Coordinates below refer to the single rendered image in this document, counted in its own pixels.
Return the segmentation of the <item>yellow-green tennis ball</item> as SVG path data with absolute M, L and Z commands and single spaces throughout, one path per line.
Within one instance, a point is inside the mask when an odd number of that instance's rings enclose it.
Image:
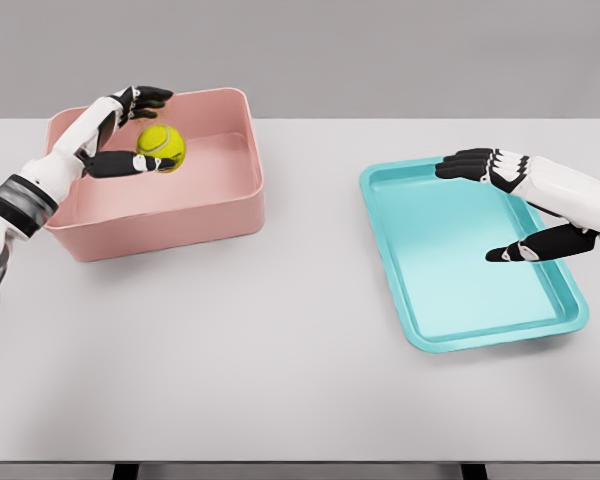
M 137 138 L 136 152 L 175 162 L 167 172 L 177 170 L 186 158 L 186 142 L 182 135 L 168 125 L 152 125 L 144 129 Z

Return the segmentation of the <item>pink plastic basket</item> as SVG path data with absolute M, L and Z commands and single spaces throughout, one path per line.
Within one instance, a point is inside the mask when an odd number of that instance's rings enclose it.
M 127 123 L 107 149 L 134 149 L 140 133 L 154 123 L 182 135 L 184 162 L 171 173 L 74 182 L 45 229 L 75 260 L 220 240 L 263 226 L 263 170 L 242 91 L 177 93 L 154 120 Z

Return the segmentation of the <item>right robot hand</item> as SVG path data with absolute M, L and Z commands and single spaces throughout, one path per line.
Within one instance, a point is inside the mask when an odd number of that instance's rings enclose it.
M 489 262 L 561 259 L 593 250 L 600 238 L 600 181 L 545 157 L 498 148 L 460 150 L 437 163 L 435 175 L 490 184 L 566 220 L 488 251 Z

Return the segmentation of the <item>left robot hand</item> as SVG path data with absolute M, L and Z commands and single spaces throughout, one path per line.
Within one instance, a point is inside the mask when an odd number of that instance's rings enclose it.
M 130 86 L 98 98 L 59 137 L 52 152 L 62 160 L 71 180 L 86 175 L 113 178 L 144 172 L 171 172 L 183 162 L 180 157 L 141 154 L 135 151 L 106 151 L 107 142 L 128 121 L 154 119 L 173 96 L 169 90 L 152 86 Z

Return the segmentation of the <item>blue plastic tray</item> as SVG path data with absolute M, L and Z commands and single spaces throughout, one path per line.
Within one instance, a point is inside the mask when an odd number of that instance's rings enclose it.
M 490 184 L 438 178 L 439 161 L 376 164 L 359 177 L 407 340 L 446 353 L 581 330 L 589 308 L 564 261 L 486 259 L 545 229 L 539 213 Z

